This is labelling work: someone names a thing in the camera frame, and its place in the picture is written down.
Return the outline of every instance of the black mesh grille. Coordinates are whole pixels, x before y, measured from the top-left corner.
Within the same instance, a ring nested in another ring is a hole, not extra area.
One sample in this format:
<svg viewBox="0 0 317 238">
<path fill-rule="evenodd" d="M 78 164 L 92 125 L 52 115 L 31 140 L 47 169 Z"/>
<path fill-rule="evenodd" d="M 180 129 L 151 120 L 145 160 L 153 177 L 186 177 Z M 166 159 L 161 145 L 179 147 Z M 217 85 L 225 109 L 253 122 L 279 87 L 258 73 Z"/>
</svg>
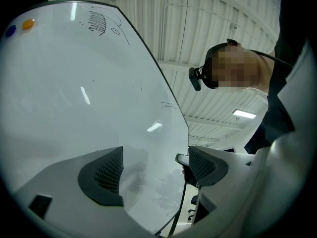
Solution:
<svg viewBox="0 0 317 238">
<path fill-rule="evenodd" d="M 189 165 L 197 181 L 216 169 L 216 165 L 212 161 L 206 160 L 191 149 L 189 149 Z"/>
<path fill-rule="evenodd" d="M 123 171 L 123 161 L 120 152 L 102 163 L 94 173 L 94 179 L 99 186 L 119 194 L 120 176 Z"/>
</svg>

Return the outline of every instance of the dark gray panel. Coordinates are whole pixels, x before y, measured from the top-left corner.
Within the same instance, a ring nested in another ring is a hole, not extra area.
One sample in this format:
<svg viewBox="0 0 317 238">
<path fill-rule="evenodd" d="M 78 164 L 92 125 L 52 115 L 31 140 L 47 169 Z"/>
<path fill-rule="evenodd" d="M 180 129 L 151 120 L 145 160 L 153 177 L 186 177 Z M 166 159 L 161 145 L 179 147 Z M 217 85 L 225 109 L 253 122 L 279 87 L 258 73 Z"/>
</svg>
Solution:
<svg viewBox="0 0 317 238">
<path fill-rule="evenodd" d="M 123 172 L 123 147 L 88 163 L 79 172 L 81 190 L 100 205 L 123 206 L 119 182 Z"/>
<path fill-rule="evenodd" d="M 204 194 L 202 194 L 199 202 L 206 208 L 209 213 L 217 208 Z"/>
<path fill-rule="evenodd" d="M 189 167 L 192 170 L 199 187 L 214 185 L 228 172 L 228 164 L 195 146 L 188 147 Z"/>
</svg>

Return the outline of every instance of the ceiling light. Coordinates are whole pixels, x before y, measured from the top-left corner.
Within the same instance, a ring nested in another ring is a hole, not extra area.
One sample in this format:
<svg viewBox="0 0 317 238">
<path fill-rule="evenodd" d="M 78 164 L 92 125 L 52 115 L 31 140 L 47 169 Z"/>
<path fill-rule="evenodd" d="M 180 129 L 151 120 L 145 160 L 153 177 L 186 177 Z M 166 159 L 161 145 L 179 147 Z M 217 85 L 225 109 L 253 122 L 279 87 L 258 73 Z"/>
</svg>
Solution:
<svg viewBox="0 0 317 238">
<path fill-rule="evenodd" d="M 71 8 L 71 13 L 70 13 L 70 20 L 74 21 L 76 17 L 76 9 L 77 9 L 77 3 L 73 2 L 73 6 Z"/>
<path fill-rule="evenodd" d="M 148 131 L 148 132 L 151 132 L 151 131 L 153 131 L 153 130 L 155 130 L 155 129 L 161 127 L 161 126 L 162 126 L 161 123 L 155 122 L 150 128 L 147 129 L 147 131 Z"/>
<path fill-rule="evenodd" d="M 85 99 L 86 103 L 87 103 L 88 105 L 90 105 L 90 101 L 89 101 L 89 98 L 88 98 L 88 96 L 87 96 L 87 94 L 86 94 L 85 88 L 81 86 L 81 87 L 80 87 L 80 90 L 81 90 L 81 93 L 82 93 L 83 96 L 84 96 L 84 99 Z"/>
<path fill-rule="evenodd" d="M 249 113 L 249 112 L 245 112 L 245 111 L 242 111 L 242 110 L 238 110 L 236 109 L 235 111 L 233 111 L 233 114 L 235 116 L 240 116 L 240 117 L 247 117 L 247 118 L 255 118 L 257 115 L 255 114 L 252 114 L 252 113 Z"/>
</svg>

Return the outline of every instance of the whiteboard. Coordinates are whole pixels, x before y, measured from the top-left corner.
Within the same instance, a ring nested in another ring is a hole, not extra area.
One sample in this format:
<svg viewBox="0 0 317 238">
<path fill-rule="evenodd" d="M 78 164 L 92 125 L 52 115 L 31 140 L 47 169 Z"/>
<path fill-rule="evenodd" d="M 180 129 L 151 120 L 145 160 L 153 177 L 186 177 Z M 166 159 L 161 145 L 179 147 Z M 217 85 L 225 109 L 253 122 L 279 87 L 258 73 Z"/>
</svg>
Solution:
<svg viewBox="0 0 317 238">
<path fill-rule="evenodd" d="M 28 18 L 34 26 L 22 30 Z M 123 146 L 124 208 L 146 230 L 161 229 L 180 206 L 174 158 L 187 154 L 188 126 L 131 23 L 116 7 L 71 0 L 13 24 L 0 41 L 0 162 L 10 193 L 53 163 Z"/>
</svg>

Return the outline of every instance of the black cable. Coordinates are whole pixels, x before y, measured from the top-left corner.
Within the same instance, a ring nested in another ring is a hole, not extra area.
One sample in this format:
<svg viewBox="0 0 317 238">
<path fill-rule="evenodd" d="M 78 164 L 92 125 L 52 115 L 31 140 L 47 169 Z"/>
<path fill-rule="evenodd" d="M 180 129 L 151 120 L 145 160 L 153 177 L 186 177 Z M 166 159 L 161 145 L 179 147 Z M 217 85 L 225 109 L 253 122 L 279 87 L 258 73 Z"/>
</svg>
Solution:
<svg viewBox="0 0 317 238">
<path fill-rule="evenodd" d="M 183 202 L 184 202 L 184 197 L 185 197 L 185 192 L 186 192 L 186 185 L 187 185 L 187 183 L 185 182 L 185 184 L 184 184 L 184 189 L 183 189 L 182 199 L 181 199 L 181 201 L 180 201 L 179 210 L 178 210 L 178 212 L 176 213 L 176 215 L 175 215 L 175 217 L 174 217 L 174 221 L 173 221 L 172 227 L 171 227 L 171 229 L 170 229 L 170 231 L 169 231 L 169 234 L 168 234 L 169 237 L 172 236 L 173 233 L 174 233 L 174 231 L 175 231 L 175 228 L 176 228 L 176 225 L 177 225 L 179 216 L 180 216 L 180 212 L 181 212 L 182 207 L 183 207 Z"/>
<path fill-rule="evenodd" d="M 291 64 L 289 64 L 289 63 L 287 63 L 287 62 L 285 62 L 285 61 L 283 61 L 283 60 L 281 60 L 281 59 L 272 57 L 272 56 L 270 56 L 270 55 L 268 55 L 268 54 L 265 54 L 265 53 L 263 53 L 263 52 L 260 52 L 260 51 L 256 51 L 256 50 L 250 50 L 250 51 L 252 51 L 252 52 L 254 52 L 254 53 L 258 54 L 258 55 L 261 55 L 261 56 L 270 58 L 271 60 L 280 62 L 280 63 L 282 63 L 282 64 L 284 64 L 284 65 L 290 67 L 291 69 L 293 68 L 293 65 L 291 65 Z"/>
</svg>

